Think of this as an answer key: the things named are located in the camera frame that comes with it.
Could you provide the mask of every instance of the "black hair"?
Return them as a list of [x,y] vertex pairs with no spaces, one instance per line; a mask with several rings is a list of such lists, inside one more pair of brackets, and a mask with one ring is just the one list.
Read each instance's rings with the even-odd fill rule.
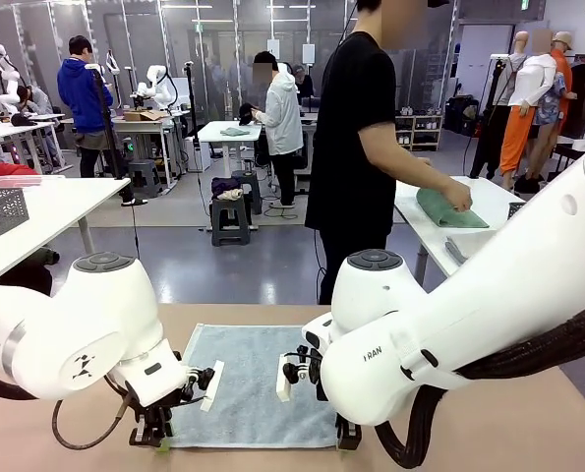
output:
[[276,62],[276,57],[270,54],[268,51],[262,51],[255,56],[253,64],[271,64],[272,70],[278,72],[279,65]]
[[69,40],[69,53],[80,56],[85,49],[92,52],[91,43],[84,36],[74,36]]
[[358,12],[369,10],[374,12],[381,5],[381,0],[358,0]]
[[17,87],[17,95],[21,102],[26,101],[29,98],[29,88],[25,86]]

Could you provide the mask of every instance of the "person in white jacket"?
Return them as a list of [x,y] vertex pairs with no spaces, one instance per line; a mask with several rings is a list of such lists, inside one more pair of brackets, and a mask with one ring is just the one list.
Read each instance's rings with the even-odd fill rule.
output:
[[272,75],[265,99],[265,112],[253,109],[253,117],[265,125],[268,151],[281,187],[280,201],[271,202],[270,207],[292,208],[295,187],[293,155],[303,147],[296,84],[293,76],[279,72],[276,58],[267,51],[255,56],[254,71],[256,67],[267,67],[266,72]]

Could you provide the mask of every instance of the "white hooded jacket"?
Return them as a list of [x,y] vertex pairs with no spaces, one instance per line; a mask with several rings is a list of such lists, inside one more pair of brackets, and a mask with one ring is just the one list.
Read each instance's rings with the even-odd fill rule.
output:
[[303,147],[301,112],[294,77],[279,72],[272,80],[265,99],[265,112],[257,119],[265,125],[270,155],[295,152]]

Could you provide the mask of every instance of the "blue jacket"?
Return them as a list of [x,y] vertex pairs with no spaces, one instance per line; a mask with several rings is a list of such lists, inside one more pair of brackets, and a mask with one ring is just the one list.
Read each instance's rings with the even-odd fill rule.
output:
[[[97,96],[93,72],[85,69],[85,62],[65,59],[58,71],[58,93],[74,114],[78,133],[95,133],[104,129],[102,110]],[[113,95],[106,85],[104,98],[106,104],[113,104]]]

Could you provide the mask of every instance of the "man's hand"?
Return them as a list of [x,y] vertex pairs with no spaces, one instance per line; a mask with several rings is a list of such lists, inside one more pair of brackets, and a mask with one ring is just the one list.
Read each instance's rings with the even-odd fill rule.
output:
[[441,192],[457,211],[467,211],[473,204],[469,187],[456,180],[450,179]]
[[523,118],[528,114],[528,111],[530,111],[530,103],[524,100],[519,108],[519,116]]

